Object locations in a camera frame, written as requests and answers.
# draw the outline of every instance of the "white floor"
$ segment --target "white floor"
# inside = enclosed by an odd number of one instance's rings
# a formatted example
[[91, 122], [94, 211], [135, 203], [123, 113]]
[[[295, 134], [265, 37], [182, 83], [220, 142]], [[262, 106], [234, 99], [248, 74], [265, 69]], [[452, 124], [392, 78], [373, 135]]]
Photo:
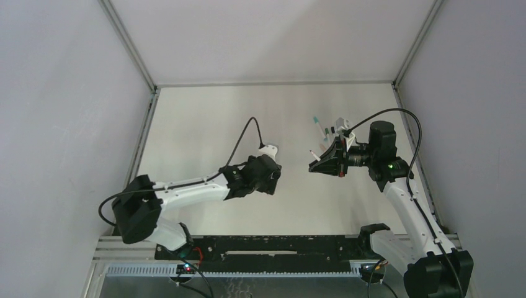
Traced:
[[[390, 107], [397, 104], [389, 84], [162, 88], [139, 174], [177, 181], [212, 173], [226, 163], [248, 118], [256, 116], [263, 142], [280, 149], [282, 177], [274, 196], [254, 193], [196, 204], [170, 213], [171, 219], [187, 224], [193, 235], [355, 235], [361, 226], [378, 222], [404, 234], [366, 168], [349, 168], [344, 178], [308, 172], [309, 150], [321, 154], [313, 116], [327, 127], [338, 117], [357, 123]], [[398, 155], [409, 162], [412, 151], [400, 114], [380, 119], [394, 123]], [[233, 163], [256, 154], [252, 125]], [[368, 130], [369, 123], [355, 131], [359, 142], [367, 142]]]

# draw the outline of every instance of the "vent grille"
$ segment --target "vent grille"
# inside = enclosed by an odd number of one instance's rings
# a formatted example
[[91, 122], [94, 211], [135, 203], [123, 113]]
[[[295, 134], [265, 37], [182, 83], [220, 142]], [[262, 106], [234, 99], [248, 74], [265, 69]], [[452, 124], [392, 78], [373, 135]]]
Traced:
[[[208, 278], [356, 278], [360, 276], [359, 264], [350, 264], [347, 272], [312, 272], [312, 273], [283, 273], [283, 272], [203, 272]], [[177, 264], [113, 264], [108, 267], [106, 276], [133, 277], [175, 277]], [[191, 274], [181, 274], [182, 277], [192, 277]]]

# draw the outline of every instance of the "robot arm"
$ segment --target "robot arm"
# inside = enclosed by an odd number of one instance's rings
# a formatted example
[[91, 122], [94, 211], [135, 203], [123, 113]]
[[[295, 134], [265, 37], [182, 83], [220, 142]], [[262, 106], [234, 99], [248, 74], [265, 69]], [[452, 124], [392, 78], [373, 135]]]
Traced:
[[[456, 250], [433, 220], [427, 205], [420, 205], [423, 199], [409, 166], [396, 156], [394, 125], [385, 121], [373, 122], [369, 142], [357, 142], [356, 146], [351, 145], [354, 134], [348, 129], [345, 122], [337, 121], [334, 132], [338, 136], [319, 161], [309, 164], [309, 172], [344, 177], [349, 166], [367, 166], [369, 176], [400, 216], [412, 247], [395, 237], [387, 225], [378, 223], [362, 227], [360, 238], [364, 250], [384, 257], [404, 276], [404, 285], [411, 298], [458, 297], [455, 274], [447, 264], [450, 261], [459, 277], [462, 296], [465, 296], [473, 259], [467, 251]], [[408, 176], [412, 195], [408, 189]]]
[[225, 166], [211, 175], [178, 182], [152, 182], [136, 177], [112, 203], [116, 224], [126, 244], [143, 240], [158, 243], [185, 255], [193, 241], [183, 223], [164, 218], [171, 209], [210, 201], [244, 197], [254, 191], [274, 194], [281, 166], [275, 162], [277, 147], [266, 145], [244, 166]]

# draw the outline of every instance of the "red wire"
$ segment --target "red wire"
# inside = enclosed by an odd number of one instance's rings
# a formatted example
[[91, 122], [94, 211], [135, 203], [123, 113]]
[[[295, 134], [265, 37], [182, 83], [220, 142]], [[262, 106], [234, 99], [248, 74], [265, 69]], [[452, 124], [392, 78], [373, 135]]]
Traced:
[[199, 264], [197, 266], [201, 266], [201, 262], [204, 259], [203, 252], [201, 251], [201, 248], [199, 248], [199, 247], [195, 247], [194, 251], [198, 251], [199, 252]]

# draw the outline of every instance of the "marker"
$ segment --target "marker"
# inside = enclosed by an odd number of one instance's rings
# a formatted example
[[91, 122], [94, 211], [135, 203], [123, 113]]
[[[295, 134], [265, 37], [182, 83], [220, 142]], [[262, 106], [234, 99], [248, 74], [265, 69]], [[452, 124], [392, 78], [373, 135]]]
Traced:
[[319, 158], [312, 150], [309, 150], [311, 152], [311, 154], [313, 155], [313, 157], [317, 160], [317, 161], [320, 161], [321, 158]]
[[329, 129], [325, 129], [325, 136], [327, 136], [327, 143], [330, 146], [332, 144], [332, 137], [331, 133], [329, 132]]
[[318, 118], [316, 118], [316, 116], [314, 116], [314, 123], [318, 126], [319, 132], [321, 133], [321, 138], [326, 142], [327, 136], [325, 135], [325, 132], [321, 128], [321, 125], [319, 124]]

